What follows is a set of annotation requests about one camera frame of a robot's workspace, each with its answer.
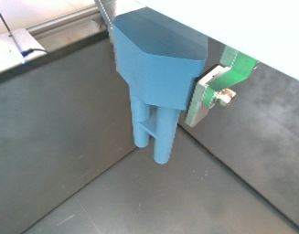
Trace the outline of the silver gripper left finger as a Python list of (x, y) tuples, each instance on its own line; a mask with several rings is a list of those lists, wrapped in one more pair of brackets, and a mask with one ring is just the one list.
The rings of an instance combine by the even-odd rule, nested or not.
[(93, 0), (107, 24), (108, 37), (112, 37), (112, 20), (113, 20), (113, 6), (115, 0)]

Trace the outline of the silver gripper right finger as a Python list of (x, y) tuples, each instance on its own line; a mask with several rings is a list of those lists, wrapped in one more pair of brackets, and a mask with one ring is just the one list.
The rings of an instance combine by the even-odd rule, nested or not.
[(196, 79), (184, 122), (193, 127), (207, 116), (215, 104), (227, 107), (235, 98), (230, 88), (246, 80), (256, 59), (226, 46), (220, 62)]

